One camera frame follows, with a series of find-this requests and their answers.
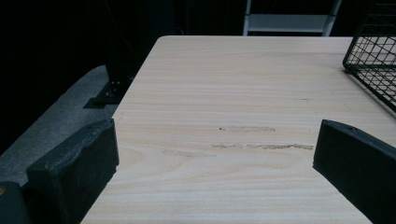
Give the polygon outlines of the black metal stand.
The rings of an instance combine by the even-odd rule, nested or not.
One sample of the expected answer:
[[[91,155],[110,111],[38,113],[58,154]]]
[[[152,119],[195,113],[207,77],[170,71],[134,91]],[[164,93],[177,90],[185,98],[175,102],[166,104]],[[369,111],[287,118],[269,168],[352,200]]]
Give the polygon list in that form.
[[[89,0],[108,82],[87,108],[117,105],[157,39],[176,31],[174,0]]]

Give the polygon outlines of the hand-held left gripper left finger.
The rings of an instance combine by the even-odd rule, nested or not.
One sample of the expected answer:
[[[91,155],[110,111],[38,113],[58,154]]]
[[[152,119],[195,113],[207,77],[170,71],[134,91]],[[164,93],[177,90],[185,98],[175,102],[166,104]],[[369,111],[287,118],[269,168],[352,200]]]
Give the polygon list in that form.
[[[80,224],[120,163],[113,119],[87,125],[30,165],[33,224]]]

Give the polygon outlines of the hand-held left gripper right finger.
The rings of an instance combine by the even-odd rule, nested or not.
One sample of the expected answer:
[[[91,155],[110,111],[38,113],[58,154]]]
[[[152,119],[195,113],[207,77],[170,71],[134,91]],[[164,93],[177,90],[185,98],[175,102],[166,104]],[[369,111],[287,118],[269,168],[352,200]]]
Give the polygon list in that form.
[[[373,224],[396,224],[396,147],[341,122],[321,122],[313,159]]]

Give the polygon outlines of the white metal shelf frame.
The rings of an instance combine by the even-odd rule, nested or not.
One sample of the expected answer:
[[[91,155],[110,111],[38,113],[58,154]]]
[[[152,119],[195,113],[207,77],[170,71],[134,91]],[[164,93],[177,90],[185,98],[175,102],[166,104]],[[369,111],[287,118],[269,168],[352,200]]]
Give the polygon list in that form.
[[[329,36],[337,18],[342,0],[332,0],[332,7],[325,14],[254,13],[253,1],[247,0],[243,35],[285,34]]]

